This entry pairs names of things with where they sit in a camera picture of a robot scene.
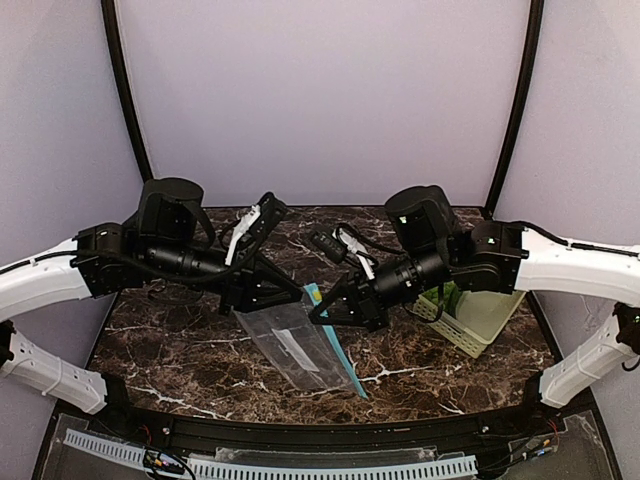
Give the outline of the clear zip top bag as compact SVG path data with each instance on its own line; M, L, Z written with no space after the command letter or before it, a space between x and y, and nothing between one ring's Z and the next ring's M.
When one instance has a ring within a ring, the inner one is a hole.
M317 284L304 286L297 303L235 314L256 347L296 389L304 392L367 394L334 328L311 323L308 314L322 300Z

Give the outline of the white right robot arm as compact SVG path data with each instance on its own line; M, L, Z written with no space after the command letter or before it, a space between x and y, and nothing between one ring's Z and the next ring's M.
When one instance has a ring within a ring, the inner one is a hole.
M611 312L588 339L528 380L528 403L560 409L639 354L638 246L567 239L528 222L484 221L424 247L406 247L371 275L342 276L309 318L377 331L388 325L390 308L448 282L468 292L560 292L610 303Z

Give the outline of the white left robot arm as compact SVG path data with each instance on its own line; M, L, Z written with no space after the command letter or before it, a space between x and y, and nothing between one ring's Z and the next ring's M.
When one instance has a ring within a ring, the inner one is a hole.
M196 248L140 239L104 224L1 269L1 375L43 396L96 415L126 409L125 382L65 361L21 333L14 319L33 311L99 299L154 280L219 295L222 313L296 302L298 284L260 251L265 239L233 239L230 248Z

